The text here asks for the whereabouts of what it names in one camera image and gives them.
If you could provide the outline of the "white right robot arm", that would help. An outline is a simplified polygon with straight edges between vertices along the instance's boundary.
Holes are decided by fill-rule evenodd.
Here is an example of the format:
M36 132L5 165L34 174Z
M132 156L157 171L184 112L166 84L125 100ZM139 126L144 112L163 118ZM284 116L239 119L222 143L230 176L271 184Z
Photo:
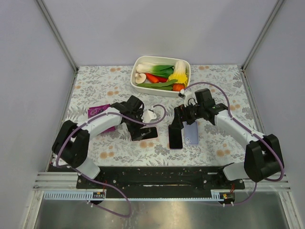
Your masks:
M229 105L216 104L209 89L194 93L181 90L184 103L174 108L174 119L168 126L170 149L182 149L182 129L198 119L204 119L224 130L245 150L244 161L221 168L220 174L228 181L250 179L280 181L284 176L284 162L278 138L264 135L245 126L233 117Z

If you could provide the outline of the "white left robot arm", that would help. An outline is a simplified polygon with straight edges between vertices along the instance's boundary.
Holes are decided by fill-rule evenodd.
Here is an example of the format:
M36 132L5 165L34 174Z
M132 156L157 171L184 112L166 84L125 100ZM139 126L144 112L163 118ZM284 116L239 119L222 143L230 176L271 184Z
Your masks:
M88 157L89 142L109 128L125 123L132 140L143 140L152 130L145 123L156 120L153 110L144 110L143 102L131 96L126 102L111 104L105 111L77 124L65 121L52 146L52 152L70 167L90 179L95 179L100 168Z

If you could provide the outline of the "lilac phone case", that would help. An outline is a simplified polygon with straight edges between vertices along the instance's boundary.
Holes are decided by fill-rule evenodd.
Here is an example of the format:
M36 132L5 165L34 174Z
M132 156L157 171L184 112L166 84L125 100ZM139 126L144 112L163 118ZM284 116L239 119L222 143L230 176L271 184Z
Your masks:
M184 122L184 142L188 146L199 144L198 124L196 121L191 125Z

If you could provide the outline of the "black phone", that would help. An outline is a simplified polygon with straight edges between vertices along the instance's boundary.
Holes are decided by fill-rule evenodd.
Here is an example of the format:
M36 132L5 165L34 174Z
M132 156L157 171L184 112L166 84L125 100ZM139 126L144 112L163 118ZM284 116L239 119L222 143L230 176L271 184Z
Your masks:
M169 147L173 150L178 150L183 148L183 140L181 129L173 128L171 125L168 126L169 134Z

